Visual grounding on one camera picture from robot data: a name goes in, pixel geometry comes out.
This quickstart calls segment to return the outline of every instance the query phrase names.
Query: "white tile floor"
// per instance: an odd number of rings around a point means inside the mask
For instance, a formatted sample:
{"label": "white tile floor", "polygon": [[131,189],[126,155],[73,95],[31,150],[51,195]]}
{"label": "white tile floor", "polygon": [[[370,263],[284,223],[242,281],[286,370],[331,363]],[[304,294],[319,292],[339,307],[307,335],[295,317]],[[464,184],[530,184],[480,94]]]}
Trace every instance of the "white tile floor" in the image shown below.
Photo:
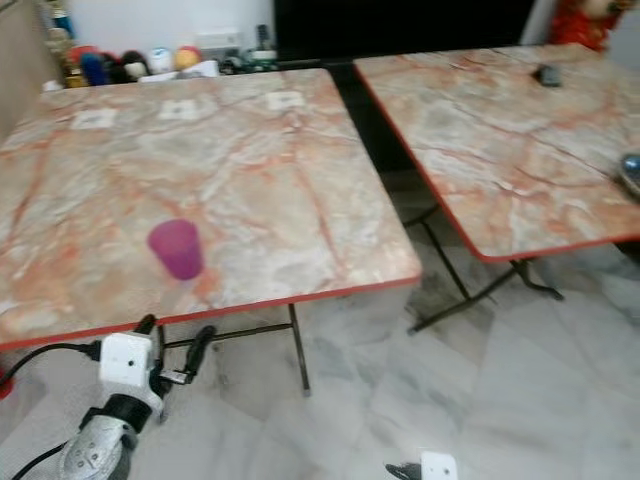
{"label": "white tile floor", "polygon": [[[430,201],[397,183],[402,215]],[[471,290],[504,268],[473,259],[444,218],[434,225]],[[410,305],[434,311],[459,294],[426,236],[419,228],[411,236],[425,275]],[[385,463],[417,461],[422,449],[454,454],[462,480],[637,478],[640,269],[606,246],[541,260],[536,270],[566,301],[514,279],[414,337],[405,333],[406,290],[302,305],[308,399],[289,332],[218,345],[197,382],[171,394],[165,423],[143,433],[130,478],[390,480]],[[95,365],[73,354],[52,354],[29,377],[25,398],[30,388],[42,399],[10,435],[0,422],[0,439],[9,435],[2,480],[72,435],[97,399]],[[50,478],[51,465],[28,478]]]}

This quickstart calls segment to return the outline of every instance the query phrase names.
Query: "table leg crossbar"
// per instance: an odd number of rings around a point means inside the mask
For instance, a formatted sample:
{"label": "table leg crossbar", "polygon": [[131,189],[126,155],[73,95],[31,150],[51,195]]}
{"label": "table leg crossbar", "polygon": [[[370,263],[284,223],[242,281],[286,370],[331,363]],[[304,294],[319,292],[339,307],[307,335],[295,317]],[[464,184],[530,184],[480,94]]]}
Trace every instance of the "table leg crossbar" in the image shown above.
{"label": "table leg crossbar", "polygon": [[551,288],[545,285],[538,285],[533,281],[531,281],[531,277],[529,275],[529,263],[532,260],[534,260],[534,258],[526,258],[523,260],[512,260],[510,262],[511,268],[509,270],[504,272],[502,275],[500,275],[498,278],[496,278],[493,282],[491,282],[489,285],[487,285],[485,288],[480,290],[475,295],[470,295],[464,283],[460,279],[458,272],[456,272],[455,268],[453,267],[453,264],[451,263],[446,253],[444,252],[444,249],[442,248],[442,245],[438,241],[438,238],[436,237],[435,233],[427,223],[428,218],[438,210],[439,210],[438,205],[431,207],[424,213],[420,214],[418,217],[411,219],[407,222],[404,222],[403,225],[405,228],[413,227],[415,225],[422,225],[422,227],[427,232],[427,235],[429,236],[429,240],[431,241],[431,243],[433,243],[433,246],[435,247],[436,252],[438,253],[438,256],[442,260],[442,263],[447,268],[449,275],[451,276],[456,286],[460,290],[460,293],[464,297],[464,300],[449,308],[445,308],[444,310],[431,316],[418,314],[418,321],[416,322],[415,325],[413,325],[407,331],[409,335],[415,335],[420,330],[430,327],[434,323],[439,322],[440,320],[446,317],[449,317],[450,315],[453,315],[455,313],[462,312],[468,308],[471,308],[480,300],[489,296],[493,291],[497,290],[502,285],[507,283],[514,275],[518,275],[522,279],[525,286],[527,286],[528,288],[549,293],[555,300],[564,300],[564,296],[560,292],[558,292],[555,288]]}
{"label": "table leg crossbar", "polygon": [[[231,338],[238,337],[247,337],[249,335],[259,335],[261,333],[269,333],[269,332],[277,332],[278,330],[288,330],[291,329],[293,331],[293,339],[296,343],[296,352],[298,354],[298,365],[300,367],[300,375],[302,376],[302,393],[305,397],[311,395],[311,387],[309,385],[309,375],[307,373],[307,363],[304,358],[304,348],[302,347],[302,338],[300,337],[300,326],[298,325],[298,316],[296,314],[296,309],[294,304],[290,303],[288,305],[289,312],[289,322],[287,323],[278,323],[275,325],[267,325],[264,327],[256,327],[249,328],[246,330],[237,330],[234,332],[226,332],[226,333],[217,333],[214,335],[212,342],[219,342],[222,340],[229,340]],[[191,345],[193,342],[192,338],[186,340],[178,340],[175,342],[166,343],[164,348],[177,348],[177,347],[186,347]]]}

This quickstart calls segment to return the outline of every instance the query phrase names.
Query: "red table edge trim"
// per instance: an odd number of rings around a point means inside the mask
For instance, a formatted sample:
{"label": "red table edge trim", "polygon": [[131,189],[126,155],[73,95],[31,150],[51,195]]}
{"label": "red table edge trim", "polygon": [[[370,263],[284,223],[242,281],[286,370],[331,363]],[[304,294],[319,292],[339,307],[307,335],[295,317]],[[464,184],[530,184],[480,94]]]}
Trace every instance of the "red table edge trim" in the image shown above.
{"label": "red table edge trim", "polygon": [[[217,317],[221,315],[227,315],[230,313],[240,313],[240,312],[245,312],[245,311],[253,310],[257,308],[288,305],[290,303],[306,302],[311,300],[317,300],[320,298],[339,297],[339,296],[350,295],[354,293],[384,290],[387,288],[416,284],[420,281],[421,278],[422,278],[422,268],[419,270],[416,276],[409,277],[409,278],[391,280],[391,281],[382,282],[382,283],[374,283],[374,284],[363,285],[359,287],[349,287],[349,288],[342,288],[338,290],[327,290],[325,292],[308,293],[304,295],[297,295],[295,297],[277,298],[275,300],[264,300],[264,301],[255,302],[255,303],[248,303],[245,305],[224,307],[224,308],[215,309],[215,310],[205,310],[202,312],[188,313],[184,315],[173,315],[170,317],[165,317],[160,319],[159,324],[170,325],[172,323],[187,322],[189,320],[195,320],[198,318]],[[137,325],[137,323],[138,322],[135,321],[132,323],[124,323],[121,325],[110,325],[107,327],[90,328],[88,330],[79,330],[77,332],[50,335],[48,337],[37,337],[37,338],[30,338],[30,339],[24,339],[24,340],[9,341],[7,343],[3,343],[0,345],[0,352],[5,352],[7,350],[15,350],[18,348],[31,347],[35,345],[41,345],[41,344],[63,342],[67,340],[74,340],[74,339],[79,339],[84,337],[106,335],[108,333],[124,332],[128,330],[132,330]]]}
{"label": "red table edge trim", "polygon": [[542,255],[554,255],[554,254],[557,254],[557,253],[569,252],[571,250],[578,250],[580,248],[595,247],[595,246],[598,246],[598,245],[606,245],[607,243],[631,242],[631,241],[634,241],[634,240],[640,240],[640,232],[638,232],[637,234],[621,235],[621,236],[618,236],[618,237],[606,237],[606,238],[602,238],[602,239],[598,239],[598,240],[587,240],[587,241],[584,241],[584,242],[573,243],[571,245],[563,245],[563,246],[560,246],[560,247],[550,247],[550,248],[546,248],[546,249],[542,249],[542,250],[534,250],[534,251],[530,251],[530,252],[519,252],[519,253],[514,253],[512,255],[503,255],[503,256],[498,256],[498,257],[492,257],[492,256],[488,256],[488,255],[483,254],[473,244],[473,242],[471,241],[471,239],[469,238],[467,233],[464,231],[462,226],[458,223],[455,215],[451,212],[451,210],[447,206],[447,203],[443,200],[442,196],[440,195],[440,192],[438,192],[438,189],[435,187],[434,183],[429,178],[429,175],[427,174],[426,170],[422,167],[422,164],[420,163],[420,161],[413,154],[413,150],[411,149],[409,144],[407,144],[407,142],[405,141],[404,137],[401,135],[400,130],[398,129],[396,124],[391,119],[391,116],[387,112],[387,109],[384,107],[384,105],[382,104],[382,102],[380,101],[378,96],[373,91],[373,87],[371,86],[371,84],[367,80],[365,74],[362,73],[362,71],[360,71],[360,67],[358,67],[357,61],[354,62],[354,65],[356,67],[356,73],[358,74],[358,76],[362,80],[362,83],[364,84],[365,88],[369,92],[369,95],[371,95],[371,98],[373,98],[373,101],[378,106],[378,109],[380,110],[380,112],[382,112],[382,115],[384,116],[385,120],[387,121],[387,123],[391,127],[391,130],[396,135],[396,138],[398,138],[398,140],[400,141],[400,143],[404,147],[405,151],[407,152],[407,154],[409,155],[409,157],[411,158],[411,160],[415,164],[416,169],[418,170],[418,173],[420,174],[422,179],[425,181],[425,183],[429,186],[429,190],[431,190],[431,193],[433,193],[433,195],[436,197],[436,201],[438,202],[438,204],[440,205],[440,207],[444,211],[445,215],[449,218],[449,221],[451,222],[453,227],[456,229],[456,231],[458,232],[458,234],[462,238],[462,240],[465,243],[465,245],[467,246],[467,248],[471,251],[471,253],[475,257],[477,257],[480,260],[482,260],[483,262],[485,262],[485,263],[508,262],[508,261],[511,261],[511,260],[521,260],[521,259],[525,259],[525,258],[539,257],[539,256],[542,256]]}

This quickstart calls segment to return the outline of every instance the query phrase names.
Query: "sticker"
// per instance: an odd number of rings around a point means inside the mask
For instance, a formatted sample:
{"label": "sticker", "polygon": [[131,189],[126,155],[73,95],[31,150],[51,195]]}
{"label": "sticker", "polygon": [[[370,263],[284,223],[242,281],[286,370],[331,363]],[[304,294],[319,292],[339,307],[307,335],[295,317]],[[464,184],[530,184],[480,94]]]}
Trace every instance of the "sticker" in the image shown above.
{"label": "sticker", "polygon": [[304,97],[300,92],[271,92],[267,93],[269,110],[286,110],[293,107],[304,107]]}
{"label": "sticker", "polygon": [[198,109],[195,100],[166,100],[162,103],[160,120],[197,120]]}
{"label": "sticker", "polygon": [[93,128],[110,128],[118,111],[114,108],[102,108],[100,110],[83,110],[76,113],[71,123],[72,130],[89,130]]}

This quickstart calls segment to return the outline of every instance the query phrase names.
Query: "purple cup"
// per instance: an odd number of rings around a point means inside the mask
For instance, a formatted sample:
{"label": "purple cup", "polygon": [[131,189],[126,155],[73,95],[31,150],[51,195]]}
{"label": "purple cup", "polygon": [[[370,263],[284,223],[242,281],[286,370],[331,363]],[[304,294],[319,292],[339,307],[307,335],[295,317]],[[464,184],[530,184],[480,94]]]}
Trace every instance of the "purple cup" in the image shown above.
{"label": "purple cup", "polygon": [[151,231],[147,244],[169,273],[179,280],[197,277],[202,271],[198,229],[188,220],[161,223]]}

